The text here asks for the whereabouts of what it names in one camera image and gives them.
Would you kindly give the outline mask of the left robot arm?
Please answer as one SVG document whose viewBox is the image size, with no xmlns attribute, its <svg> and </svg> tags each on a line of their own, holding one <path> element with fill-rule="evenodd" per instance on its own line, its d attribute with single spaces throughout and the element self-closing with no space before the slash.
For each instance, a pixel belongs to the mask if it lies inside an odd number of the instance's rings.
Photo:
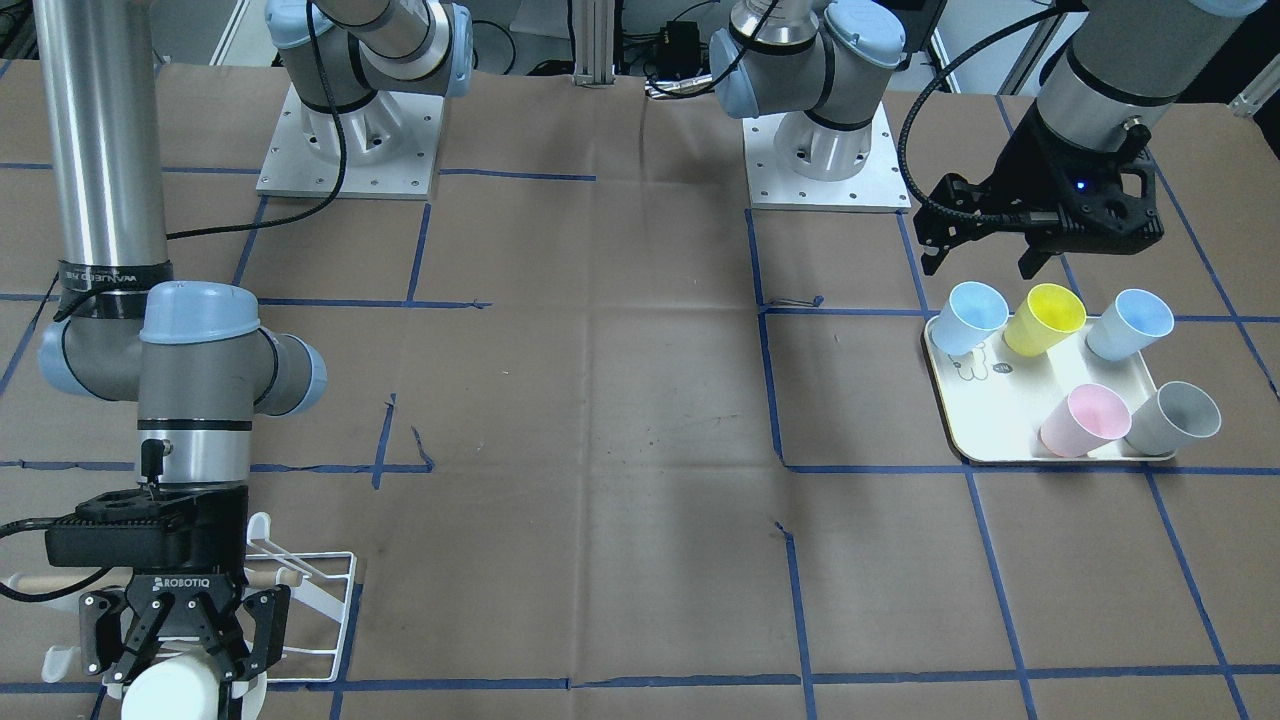
<svg viewBox="0 0 1280 720">
<path fill-rule="evenodd" d="M 1030 109 L 987 179 L 956 173 L 922 191 L 914 227 L 922 269 L 996 232 L 1019 232 L 1030 279 L 1056 255 L 1134 255 L 1164 236 L 1148 145 L 1155 126 L 1260 1 L 1061 1 L 978 49 L 1066 12 L 1082 26 L 1048 61 Z M 814 176 L 812 138 L 861 138 L 904 59 L 900 19 L 873 1 L 740 1 L 710 38 L 716 96 L 733 118 L 790 114 L 794 167 Z"/>
</svg>

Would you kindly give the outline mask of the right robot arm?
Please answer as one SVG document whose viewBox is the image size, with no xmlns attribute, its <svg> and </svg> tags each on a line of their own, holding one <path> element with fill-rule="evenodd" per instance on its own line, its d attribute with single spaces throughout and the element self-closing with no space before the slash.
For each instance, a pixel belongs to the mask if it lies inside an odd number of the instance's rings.
<svg viewBox="0 0 1280 720">
<path fill-rule="evenodd" d="M 250 291 L 173 275 L 148 3 L 37 1 L 35 18 L 64 231 L 38 364 L 61 392 L 136 404 L 138 478 L 6 524 L 91 575 L 3 593 L 76 597 L 84 673 L 125 719 L 255 719 L 293 591 L 256 591 L 244 568 L 253 419 L 312 407 L 326 366 L 265 328 Z"/>
</svg>

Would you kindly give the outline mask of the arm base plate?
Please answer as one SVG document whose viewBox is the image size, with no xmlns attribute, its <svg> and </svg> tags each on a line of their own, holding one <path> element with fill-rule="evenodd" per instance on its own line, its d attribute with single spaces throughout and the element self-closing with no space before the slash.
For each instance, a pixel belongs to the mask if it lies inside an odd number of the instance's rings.
<svg viewBox="0 0 1280 720">
<path fill-rule="evenodd" d="M 884 108 L 840 132 L 801 111 L 742 120 L 750 206 L 895 213 L 910 208 Z"/>
<path fill-rule="evenodd" d="M 339 138 L 328 114 L 305 106 L 289 88 L 262 161 L 262 196 L 323 199 L 334 187 L 339 151 L 346 151 L 340 199 L 430 199 L 445 100 L 379 92 L 370 104 L 340 115 Z"/>
</svg>

